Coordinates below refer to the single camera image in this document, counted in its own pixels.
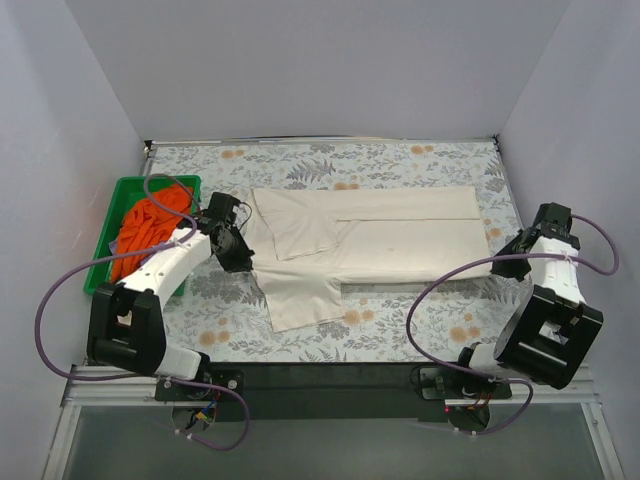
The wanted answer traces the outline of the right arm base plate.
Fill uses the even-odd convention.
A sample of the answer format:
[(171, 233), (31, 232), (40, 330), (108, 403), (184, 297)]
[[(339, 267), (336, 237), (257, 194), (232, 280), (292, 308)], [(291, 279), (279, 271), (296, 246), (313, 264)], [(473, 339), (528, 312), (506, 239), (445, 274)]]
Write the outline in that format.
[(414, 367), (409, 374), (409, 381), (425, 400), (475, 401), (486, 397), (491, 400), (512, 398), (512, 390), (506, 384), (492, 383), (484, 378), (435, 364)]

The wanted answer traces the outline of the cream white t shirt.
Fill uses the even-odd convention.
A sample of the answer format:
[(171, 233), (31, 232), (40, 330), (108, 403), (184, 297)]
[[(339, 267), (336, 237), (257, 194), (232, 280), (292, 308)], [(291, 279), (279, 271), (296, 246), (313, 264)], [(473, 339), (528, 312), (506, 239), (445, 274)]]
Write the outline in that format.
[(434, 281), (490, 254), (471, 186), (254, 188), (244, 238), (276, 332), (337, 320), (341, 289)]

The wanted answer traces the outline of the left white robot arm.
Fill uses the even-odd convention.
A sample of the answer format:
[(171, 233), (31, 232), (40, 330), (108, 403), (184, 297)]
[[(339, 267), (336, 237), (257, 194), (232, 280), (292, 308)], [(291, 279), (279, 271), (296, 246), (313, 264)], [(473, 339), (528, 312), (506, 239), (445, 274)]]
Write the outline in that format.
[(228, 273), (252, 270), (254, 251), (236, 224), (237, 209), (246, 205), (229, 194), (214, 193), (204, 211), (177, 224), (167, 249), (150, 254), (116, 283), (97, 287), (88, 357), (139, 375), (177, 378), (188, 398), (205, 398), (213, 386), (211, 373), (204, 369), (208, 357), (168, 341), (163, 310), (180, 284), (212, 256)]

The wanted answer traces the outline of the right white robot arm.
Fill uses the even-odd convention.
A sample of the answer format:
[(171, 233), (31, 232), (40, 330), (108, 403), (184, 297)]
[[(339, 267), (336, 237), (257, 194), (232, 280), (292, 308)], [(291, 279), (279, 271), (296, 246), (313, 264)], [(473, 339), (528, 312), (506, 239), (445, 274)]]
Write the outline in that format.
[(603, 323), (603, 314), (581, 294), (578, 237), (571, 233), (571, 209), (542, 204), (532, 225), (521, 230), (494, 257), (491, 273), (531, 289), (492, 344), (465, 347), (452, 373), (454, 389), (475, 397), (489, 375), (518, 375), (557, 390), (573, 379)]

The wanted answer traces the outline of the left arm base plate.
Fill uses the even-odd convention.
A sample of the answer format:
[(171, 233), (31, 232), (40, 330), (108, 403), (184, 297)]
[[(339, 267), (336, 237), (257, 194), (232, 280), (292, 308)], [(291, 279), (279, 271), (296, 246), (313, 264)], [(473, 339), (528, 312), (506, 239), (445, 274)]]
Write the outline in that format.
[(159, 402), (209, 404), (233, 402), (236, 398), (230, 394), (243, 393), (245, 374), (235, 368), (207, 367), (202, 375), (193, 380), (160, 379), (155, 388), (154, 399)]

